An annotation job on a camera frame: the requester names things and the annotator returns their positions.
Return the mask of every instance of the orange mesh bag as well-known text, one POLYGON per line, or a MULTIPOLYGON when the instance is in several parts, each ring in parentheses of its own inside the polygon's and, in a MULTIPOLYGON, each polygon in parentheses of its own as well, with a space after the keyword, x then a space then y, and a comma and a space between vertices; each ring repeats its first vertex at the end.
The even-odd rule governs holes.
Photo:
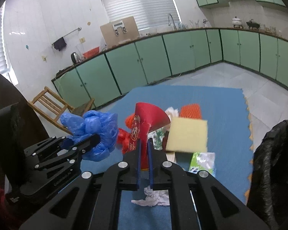
POLYGON ((179 117, 202 119, 200 105, 197 103, 187 104, 180 109, 179 117))

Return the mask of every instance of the wooden chair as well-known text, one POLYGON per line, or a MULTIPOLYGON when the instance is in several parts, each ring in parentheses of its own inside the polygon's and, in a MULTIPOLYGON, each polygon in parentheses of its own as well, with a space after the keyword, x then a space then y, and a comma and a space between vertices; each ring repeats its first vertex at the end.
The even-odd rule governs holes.
POLYGON ((87 103, 74 108, 71 105, 69 105, 66 101, 64 101, 59 95, 54 93, 52 90, 50 90, 48 87, 45 86, 44 90, 41 91, 32 101, 28 101, 29 106, 35 110, 38 114, 40 114, 43 118, 48 120, 50 123, 52 123, 57 128, 72 134, 67 128, 62 126, 60 123, 58 123, 58 119, 62 115, 66 109, 68 109, 72 114, 81 116, 89 111, 94 103, 94 99, 91 99, 87 103), (57 99, 60 103, 63 104, 63 107, 58 105, 56 102, 54 102, 52 99, 50 99, 46 94, 49 93, 51 96, 53 96, 55 99, 57 99), (48 110, 53 112, 55 114, 55 118, 51 118, 48 114, 46 114, 43 110, 38 108, 35 103, 40 102, 44 107, 46 107, 48 110))

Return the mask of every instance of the yellow sponge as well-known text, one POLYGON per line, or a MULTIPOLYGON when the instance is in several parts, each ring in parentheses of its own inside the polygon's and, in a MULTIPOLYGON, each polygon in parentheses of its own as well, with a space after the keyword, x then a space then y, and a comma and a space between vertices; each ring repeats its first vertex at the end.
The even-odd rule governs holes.
POLYGON ((207 152, 206 120, 174 117, 171 121, 166 150, 175 152, 207 152))

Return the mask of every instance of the black bag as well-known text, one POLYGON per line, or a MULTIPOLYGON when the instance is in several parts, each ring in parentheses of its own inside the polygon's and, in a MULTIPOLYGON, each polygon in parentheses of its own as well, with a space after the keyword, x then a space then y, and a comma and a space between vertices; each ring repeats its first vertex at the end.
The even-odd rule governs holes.
POLYGON ((272 230, 288 229, 288 120, 274 126, 254 153, 247 206, 272 230))

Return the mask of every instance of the blue mat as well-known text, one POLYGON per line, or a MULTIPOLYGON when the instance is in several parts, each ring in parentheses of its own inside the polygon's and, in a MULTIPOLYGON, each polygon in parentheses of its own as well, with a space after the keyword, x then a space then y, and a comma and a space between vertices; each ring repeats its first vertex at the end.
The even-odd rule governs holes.
MULTIPOLYGON (((152 103, 163 110, 172 106, 180 108, 186 104, 200 105, 202 118, 208 121, 208 151, 216 153, 216 178, 243 203, 244 193, 249 189, 247 177, 252 172, 249 163, 253 158, 249 139, 249 112, 241 89, 156 85, 133 89, 119 100, 110 110, 118 114, 119 127, 127 130, 125 118, 134 113, 137 102, 152 103)), ((191 154, 176 153, 177 162, 186 170, 189 168, 191 154)), ((81 163, 82 171, 104 172, 108 167, 122 160, 120 149, 98 163, 81 163)), ((132 199, 144 199, 143 188, 148 184, 142 180, 137 192, 123 191, 119 230, 170 230, 170 207, 141 207, 131 203, 132 199)))

